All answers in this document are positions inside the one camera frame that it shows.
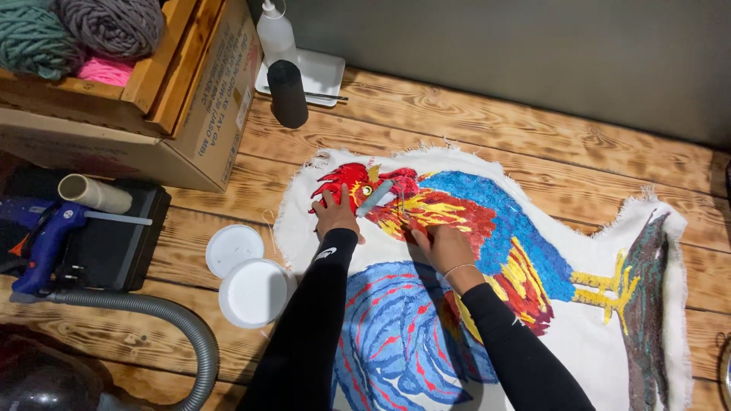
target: squeeze bottle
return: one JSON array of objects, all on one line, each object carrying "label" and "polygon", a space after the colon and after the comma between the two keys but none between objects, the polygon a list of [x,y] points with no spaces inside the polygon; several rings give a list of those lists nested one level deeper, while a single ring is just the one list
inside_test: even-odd
[{"label": "squeeze bottle", "polygon": [[292,24],[274,7],[270,0],[262,4],[264,12],[257,24],[257,33],[264,49],[264,62],[271,67],[277,60],[297,64],[297,48]]}]

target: yellow rooster foot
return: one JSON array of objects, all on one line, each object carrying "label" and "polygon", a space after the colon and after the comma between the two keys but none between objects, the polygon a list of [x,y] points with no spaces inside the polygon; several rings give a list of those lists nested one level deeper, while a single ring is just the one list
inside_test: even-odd
[{"label": "yellow rooster foot", "polygon": [[[609,323],[609,319],[612,317],[612,311],[616,311],[625,335],[628,334],[628,331],[624,321],[624,307],[632,299],[632,295],[637,288],[637,283],[640,281],[639,276],[633,278],[631,281],[629,280],[629,272],[632,269],[631,265],[625,267],[624,270],[622,269],[626,258],[626,250],[620,250],[617,254],[614,276],[612,277],[595,276],[593,274],[575,271],[570,279],[573,284],[599,289],[599,291],[576,289],[572,301],[602,307],[604,309],[605,325]],[[617,298],[612,299],[607,297],[604,293],[608,290],[617,293]]]}]

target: vacuum hose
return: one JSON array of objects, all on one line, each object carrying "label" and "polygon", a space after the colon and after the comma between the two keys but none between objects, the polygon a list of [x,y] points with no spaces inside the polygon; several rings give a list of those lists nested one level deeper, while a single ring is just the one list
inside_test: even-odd
[{"label": "vacuum hose", "polygon": [[219,346],[208,325],[186,307],[151,295],[96,290],[60,290],[51,293],[45,301],[139,312],[168,321],[183,331],[195,350],[198,362],[193,388],[183,401],[176,404],[175,409],[198,411],[210,396],[219,373]]}]

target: bracelet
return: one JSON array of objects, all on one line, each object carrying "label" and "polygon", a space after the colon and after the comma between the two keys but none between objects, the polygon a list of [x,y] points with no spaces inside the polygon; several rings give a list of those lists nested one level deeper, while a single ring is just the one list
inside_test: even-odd
[{"label": "bracelet", "polygon": [[475,264],[461,264],[461,265],[458,265],[458,266],[456,266],[456,267],[454,267],[454,268],[452,268],[450,270],[447,270],[447,272],[444,273],[444,279],[447,279],[447,276],[450,275],[450,273],[452,271],[456,270],[457,268],[462,268],[462,267],[475,267],[475,268],[477,268],[477,266]]}]

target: rooster rug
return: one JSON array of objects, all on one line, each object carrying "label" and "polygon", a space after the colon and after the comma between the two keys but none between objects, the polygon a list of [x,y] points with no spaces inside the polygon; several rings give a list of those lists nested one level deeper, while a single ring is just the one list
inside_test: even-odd
[{"label": "rooster rug", "polygon": [[409,243],[405,216],[467,235],[485,281],[598,410],[689,403],[686,221],[650,189],[588,237],[536,207],[499,163],[455,147],[391,158],[322,150],[293,178],[275,225],[289,268],[304,272],[317,250],[313,199],[326,189],[339,198],[346,183],[355,210],[385,180],[393,188],[358,219],[367,242],[350,265],[333,409],[512,410],[469,313]]}]

